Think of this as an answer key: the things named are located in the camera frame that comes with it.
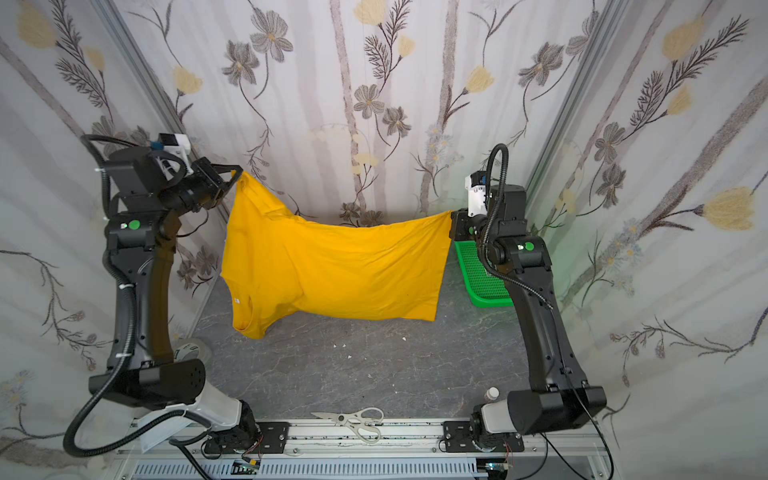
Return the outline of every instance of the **yellow shirt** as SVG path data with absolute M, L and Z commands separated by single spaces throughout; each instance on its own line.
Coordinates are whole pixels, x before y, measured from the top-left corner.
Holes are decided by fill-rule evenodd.
M 370 228 L 310 222 L 243 174 L 221 273 L 232 294 L 233 326 L 259 339 L 298 310 L 434 321 L 450 228 L 450 212 Z

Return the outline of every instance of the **green plastic tray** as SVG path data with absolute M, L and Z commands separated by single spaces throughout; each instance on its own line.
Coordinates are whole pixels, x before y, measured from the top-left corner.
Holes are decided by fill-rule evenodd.
M 454 242 L 458 264 L 462 268 L 464 284 L 472 304 L 481 308 L 511 306 L 512 299 L 504 282 L 485 272 L 478 260 L 478 249 L 473 241 Z

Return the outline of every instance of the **beige scissors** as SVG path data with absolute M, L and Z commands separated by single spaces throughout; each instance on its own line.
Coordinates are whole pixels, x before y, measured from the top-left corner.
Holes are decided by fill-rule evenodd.
M 364 412 L 368 411 L 374 411 L 378 412 L 381 416 L 380 417 L 364 417 L 362 414 Z M 372 423 L 381 423 L 381 421 L 384 419 L 384 412 L 382 412 L 381 409 L 377 409 L 376 407 L 367 407 L 359 412 L 354 413 L 328 413 L 328 412 L 312 412 L 312 415 L 319 419 L 328 419 L 333 420 L 334 423 L 336 423 L 337 426 L 340 427 L 347 427 L 348 429 L 355 432 L 355 435 L 357 435 L 357 438 L 363 440 L 365 443 L 376 443 L 382 438 L 382 433 L 379 431 L 378 428 L 371 425 Z M 363 433 L 366 434 L 366 432 L 371 432 L 370 434 L 367 434 L 368 436 L 372 436 L 373 433 L 376 434 L 376 437 L 372 439 L 367 439 L 366 437 L 360 435 L 360 430 L 363 430 Z

